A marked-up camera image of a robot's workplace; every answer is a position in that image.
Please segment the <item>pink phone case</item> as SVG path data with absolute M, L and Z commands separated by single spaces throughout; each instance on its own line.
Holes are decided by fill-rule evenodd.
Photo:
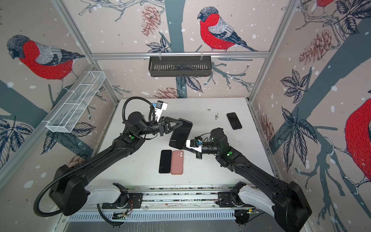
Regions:
M 172 152 L 171 174 L 182 175 L 184 170 L 184 151 L 175 150 Z

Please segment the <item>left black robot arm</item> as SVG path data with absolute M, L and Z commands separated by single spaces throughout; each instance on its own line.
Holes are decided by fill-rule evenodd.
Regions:
M 90 195 L 85 186 L 111 165 L 139 150 L 145 142 L 144 135 L 159 133 L 163 136 L 185 125 L 180 119 L 169 117 L 162 117 L 159 122 L 151 124 L 140 112 L 131 113 L 124 124 L 123 133 L 103 152 L 83 164 L 63 165 L 57 169 L 49 197 L 62 214 L 70 216 L 79 211 Z

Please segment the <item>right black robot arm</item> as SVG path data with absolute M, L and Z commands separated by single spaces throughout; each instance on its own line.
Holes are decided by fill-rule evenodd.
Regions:
M 299 232 L 312 214 L 302 188 L 295 182 L 280 180 L 249 161 L 241 152 L 231 147 L 222 128 L 213 129 L 208 142 L 198 136 L 186 142 L 186 147 L 203 154 L 215 155 L 218 163 L 244 177 L 256 189 L 239 182 L 231 190 L 236 206 L 252 205 L 274 217 L 286 232 Z

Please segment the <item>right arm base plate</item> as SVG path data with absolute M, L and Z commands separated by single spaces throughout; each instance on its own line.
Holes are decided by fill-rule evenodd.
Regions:
M 232 199 L 231 192 L 218 192 L 217 193 L 217 200 L 215 204 L 221 208 L 233 208 L 233 207 L 252 207 L 252 205 L 245 204 L 245 203 L 235 203 Z

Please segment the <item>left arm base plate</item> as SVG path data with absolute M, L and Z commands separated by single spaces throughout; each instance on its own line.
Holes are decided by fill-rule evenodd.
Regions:
M 139 209 L 143 200 L 142 193 L 128 193 L 122 195 L 114 203 L 102 204 L 102 209 Z

